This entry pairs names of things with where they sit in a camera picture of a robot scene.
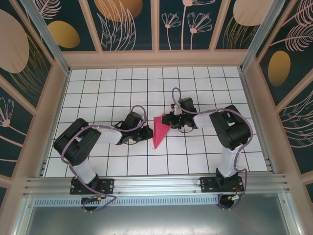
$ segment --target pink triangular object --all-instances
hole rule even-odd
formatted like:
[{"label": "pink triangular object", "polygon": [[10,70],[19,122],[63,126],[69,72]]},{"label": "pink triangular object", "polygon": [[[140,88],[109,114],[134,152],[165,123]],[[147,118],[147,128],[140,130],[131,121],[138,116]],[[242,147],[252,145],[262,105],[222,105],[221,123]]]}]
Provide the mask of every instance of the pink triangular object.
[{"label": "pink triangular object", "polygon": [[154,117],[154,124],[155,124],[155,130],[154,130],[154,136],[153,136],[153,145],[155,149],[160,145],[166,134],[171,129],[170,126],[164,125],[161,123],[162,117],[165,114],[163,114],[160,117]]}]

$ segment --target beige circle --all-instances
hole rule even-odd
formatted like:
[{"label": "beige circle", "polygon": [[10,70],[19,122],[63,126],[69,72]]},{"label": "beige circle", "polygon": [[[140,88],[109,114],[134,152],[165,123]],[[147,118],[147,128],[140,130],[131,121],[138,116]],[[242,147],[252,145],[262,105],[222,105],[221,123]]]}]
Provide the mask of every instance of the beige circle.
[{"label": "beige circle", "polygon": [[21,24],[0,10],[0,67],[11,73],[21,72],[27,65],[29,45]]},{"label": "beige circle", "polygon": [[48,28],[59,46],[74,48],[79,45],[79,35],[70,24],[64,21],[54,21],[48,25]]},{"label": "beige circle", "polygon": [[272,0],[236,0],[234,18],[243,26],[256,26],[262,23]]},{"label": "beige circle", "polygon": [[268,65],[268,79],[273,86],[280,86],[288,77],[291,61],[287,53],[282,50],[275,52]]},{"label": "beige circle", "polygon": [[[120,2],[122,3],[123,7],[128,9],[132,14],[133,18],[136,18],[142,10],[142,0],[94,0],[98,10],[111,21],[121,22],[122,21],[122,9],[120,6]],[[119,14],[114,17],[114,7],[116,6],[117,13]]]}]

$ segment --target purple cable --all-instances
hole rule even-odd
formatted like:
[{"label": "purple cable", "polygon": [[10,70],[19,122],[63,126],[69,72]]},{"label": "purple cable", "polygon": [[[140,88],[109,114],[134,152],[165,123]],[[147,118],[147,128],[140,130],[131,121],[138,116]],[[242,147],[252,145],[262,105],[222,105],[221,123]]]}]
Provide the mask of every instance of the purple cable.
[{"label": "purple cable", "polygon": [[[81,133],[83,133],[84,131],[86,131],[87,129],[90,129],[90,128],[109,129],[109,130],[115,130],[115,131],[121,131],[121,132],[130,132],[130,131],[134,131],[134,130],[137,130],[137,129],[141,128],[141,127],[143,126],[143,124],[147,122],[148,117],[147,117],[147,114],[146,114],[146,110],[144,109],[144,107],[142,107],[142,106],[140,106],[140,105],[135,105],[135,106],[133,106],[132,109],[131,109],[131,112],[133,111],[133,109],[134,109],[135,107],[141,108],[141,109],[143,110],[143,113],[144,113],[144,114],[143,114],[143,115],[144,115],[143,120],[142,120],[142,122],[140,123],[140,125],[138,125],[137,127],[132,128],[132,129],[129,129],[129,130],[122,130],[122,129],[118,129],[118,128],[115,128],[115,127],[109,127],[109,126],[103,126],[103,125],[90,125],[90,126],[86,126],[86,127],[84,127],[83,129],[81,129],[80,131],[78,131],[78,132],[70,139],[70,141],[66,144],[65,148],[63,149],[63,151],[62,151],[62,153],[61,153],[61,161],[64,162],[65,164],[69,165],[69,169],[73,172],[73,174],[74,174],[74,175],[76,176],[76,178],[82,183],[82,185],[83,185],[85,188],[87,188],[89,191],[94,192],[94,193],[96,193],[96,194],[98,194],[98,195],[101,195],[101,196],[104,196],[104,197],[112,197],[112,198],[113,198],[112,200],[110,200],[109,202],[107,202],[105,205],[103,205],[103,206],[101,206],[101,207],[98,207],[98,208],[96,208],[96,209],[90,211],[90,213],[92,213],[92,212],[98,212],[98,211],[104,209],[108,204],[110,204],[110,203],[112,203],[114,200],[116,200],[116,196],[98,192],[98,191],[93,190],[92,188],[90,188],[87,184],[85,184],[85,183],[83,182],[83,180],[82,180],[80,177],[78,177],[78,175],[76,174],[74,168],[70,165],[70,163],[67,162],[66,160],[64,160],[65,152],[67,151],[67,149],[68,149],[68,147],[70,146],[70,144],[73,143],[73,141],[74,141]],[[85,203],[83,204],[83,209],[85,210],[85,212],[87,212],[87,210],[85,209],[85,204],[86,204],[86,203],[87,203],[87,202],[85,202]]]},{"label": "purple cable", "polygon": [[[181,100],[181,91],[180,91],[180,89],[179,88],[177,88],[177,87],[174,87],[173,89],[172,89],[172,98],[173,98],[173,101],[174,101],[174,103],[175,103],[175,105],[177,105],[177,107],[180,107],[180,105],[178,104],[178,102],[175,100],[175,98],[174,98],[174,92],[175,92],[175,90],[177,90],[178,92],[179,92],[179,100]],[[227,112],[230,112],[230,113],[233,113],[233,114],[236,114],[237,116],[239,116],[240,118],[242,118],[244,121],[245,121],[245,123],[248,125],[248,127],[249,127],[249,130],[250,130],[250,138],[249,138],[249,140],[248,140],[248,142],[245,144],[245,145],[242,145],[239,149],[238,149],[238,151],[237,151],[237,153],[236,153],[236,156],[235,156],[235,161],[234,161],[234,169],[235,169],[235,171],[237,171],[237,172],[245,172],[245,188],[244,188],[244,191],[243,191],[243,196],[245,195],[245,193],[246,193],[246,184],[247,184],[247,169],[245,168],[245,169],[242,169],[242,170],[239,170],[239,169],[237,169],[237,161],[238,161],[238,157],[239,157],[239,154],[240,154],[240,152],[252,141],[252,138],[253,138],[253,130],[252,130],[252,127],[251,127],[251,125],[250,125],[250,123],[248,122],[248,120],[244,117],[244,116],[242,116],[240,113],[238,113],[238,112],[236,112],[236,111],[234,111],[234,110],[231,110],[231,109],[212,109],[212,110],[207,110],[207,111],[203,111],[203,112],[191,112],[191,111],[188,111],[188,110],[186,110],[186,109],[184,109],[184,108],[182,108],[182,107],[180,107],[180,109],[181,110],[183,110],[184,112],[186,112],[186,113],[189,113],[189,114],[206,114],[206,113],[212,113],[212,112],[218,112],[218,111],[227,111]],[[221,208],[222,210],[224,210],[224,209],[227,209],[227,207],[225,207],[225,206],[223,206],[222,204],[221,204],[221,197],[223,196],[223,194],[220,194],[219,195],[219,198],[218,198],[218,206],[219,206],[219,208]],[[241,203],[241,200],[242,200],[242,198],[240,199],[240,201],[233,207],[233,209],[235,209],[240,203]]]}]

